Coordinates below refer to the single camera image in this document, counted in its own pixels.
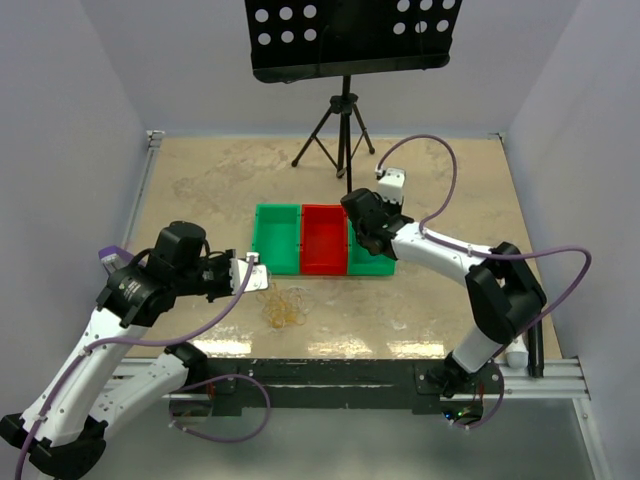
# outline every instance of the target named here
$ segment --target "robotic arm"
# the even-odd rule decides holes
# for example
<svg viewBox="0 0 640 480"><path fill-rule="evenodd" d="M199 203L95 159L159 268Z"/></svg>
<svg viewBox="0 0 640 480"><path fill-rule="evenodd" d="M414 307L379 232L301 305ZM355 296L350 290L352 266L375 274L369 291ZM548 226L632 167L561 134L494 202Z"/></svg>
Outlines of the robotic arm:
<svg viewBox="0 0 640 480"><path fill-rule="evenodd" d="M206 254L200 256L203 248ZM145 255L147 263L141 265ZM239 259L234 250L211 253L205 231L191 223L173 222L164 228L154 248L111 273L65 364L29 408L0 421L0 436L21 448L31 432L30 461L41 472L60 480L84 476L121 426L159 397L207 378L206 356L182 342L167 347L147 371L102 394L122 358L160 314L173 308L177 297L206 295L213 302L236 293L247 274L249 256L258 258L250 253L246 260ZM264 265L254 264L250 275L245 292L268 287ZM88 345L105 338L122 342L87 352ZM78 358L82 361L66 377L46 416L40 417L54 386Z"/></svg>
<svg viewBox="0 0 640 480"><path fill-rule="evenodd" d="M464 255L425 238L419 223L402 215L405 172L389 168L378 173L378 191L360 188L341 204L356 232L358 243L371 255L416 263L466 286L475 325L464 341L449 353L443 366L430 372L430 381L451 397L518 336L547 299L524 260L499 261ZM472 245L429 233L471 252L519 254L509 243L496 248Z"/></svg>

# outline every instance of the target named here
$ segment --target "yellow rubber band pile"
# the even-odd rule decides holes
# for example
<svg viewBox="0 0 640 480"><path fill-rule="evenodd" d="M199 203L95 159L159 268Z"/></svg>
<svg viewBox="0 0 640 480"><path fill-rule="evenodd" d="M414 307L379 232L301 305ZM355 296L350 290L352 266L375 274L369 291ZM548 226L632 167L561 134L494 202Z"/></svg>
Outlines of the yellow rubber band pile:
<svg viewBox="0 0 640 480"><path fill-rule="evenodd" d="M276 282L269 282L269 288L258 293L258 300L264 303L262 318L273 328L287 325L303 325L309 308L309 290L301 287L289 287L280 290Z"/></svg>

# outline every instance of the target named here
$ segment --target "tripod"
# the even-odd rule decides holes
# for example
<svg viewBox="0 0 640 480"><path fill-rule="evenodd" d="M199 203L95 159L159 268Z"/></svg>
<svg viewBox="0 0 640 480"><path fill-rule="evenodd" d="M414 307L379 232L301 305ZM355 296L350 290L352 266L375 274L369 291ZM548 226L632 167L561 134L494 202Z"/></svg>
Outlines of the tripod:
<svg viewBox="0 0 640 480"><path fill-rule="evenodd" d="M346 172L347 174L347 193L350 193L352 190L351 183L351 159L353 155L358 150L360 146L360 142L364 138L365 142L367 142L367 146L369 147L369 153L376 153L376 149L373 148L371 144L371 139L369 138L369 133L367 133L367 127L364 125L364 121L362 120L362 115L360 115L360 110L358 110L358 96L355 93L351 93L351 75L345 75L342 77L342 95L334 95L331 97L330 106L325 112L324 116L316 126L316 128L311 132L311 135L307 139L306 143L300 150L300 153L296 156L296 158L291 162L292 167L297 167L300 162L300 158L304 155L304 152L307 151L309 145L314 140L318 142L320 148L325 153L325 155L329 158L329 161L336 167L336 177L342 178ZM358 125L360 125L360 130L362 130L362 134L356 143L353 151L351 150L351 113L355 113L356 119L358 120ZM329 151L323 145L323 143L318 139L318 133L326 123L329 116L334 113L336 115L340 115L340 136L338 137L338 162L333 159Z"/></svg>

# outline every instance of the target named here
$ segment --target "wooden table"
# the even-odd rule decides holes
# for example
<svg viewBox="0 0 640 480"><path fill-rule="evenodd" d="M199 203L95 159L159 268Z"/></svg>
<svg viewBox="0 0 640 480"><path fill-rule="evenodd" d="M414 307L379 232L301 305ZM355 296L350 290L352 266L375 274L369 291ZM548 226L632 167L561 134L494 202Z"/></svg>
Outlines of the wooden table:
<svg viewBox="0 0 640 480"><path fill-rule="evenodd" d="M353 160L354 187L375 189L374 166L398 139L374 138ZM290 162L303 138L167 138L164 140L130 249L153 246L173 220L197 223L213 250L250 249L257 203L337 204L344 179L312 145L297 168ZM336 152L335 140L326 142ZM448 210L430 228L472 243L506 240L531 247L499 139L452 139L458 187ZM451 180L451 160L435 142L420 140L394 153L386 166L407 171L404 213L416 219L435 211ZM274 277L279 288L309 289L312 307L302 326L273 329L263 305L247 294L218 326L194 344L210 356L280 358L439 358L473 323L464 288L425 268L398 262L393 277ZM179 299L148 339L168 339L203 325L228 299ZM555 332L544 324L547 358L560 358ZM130 356L159 350L134 348Z"/></svg>

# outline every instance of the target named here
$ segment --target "black music stand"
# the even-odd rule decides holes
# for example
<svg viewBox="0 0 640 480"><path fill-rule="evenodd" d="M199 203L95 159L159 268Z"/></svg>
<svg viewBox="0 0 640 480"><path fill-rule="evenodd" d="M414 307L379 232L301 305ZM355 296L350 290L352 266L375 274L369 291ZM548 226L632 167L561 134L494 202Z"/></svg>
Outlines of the black music stand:
<svg viewBox="0 0 640 480"><path fill-rule="evenodd" d="M441 68L462 0L245 0L253 75L264 83L292 83L342 76L342 94L291 162L298 165L311 142L318 142L352 189L351 159L364 138L375 153L351 92L351 76L364 73ZM351 114L362 130L351 150ZM338 161L317 135L331 114L340 115Z"/></svg>

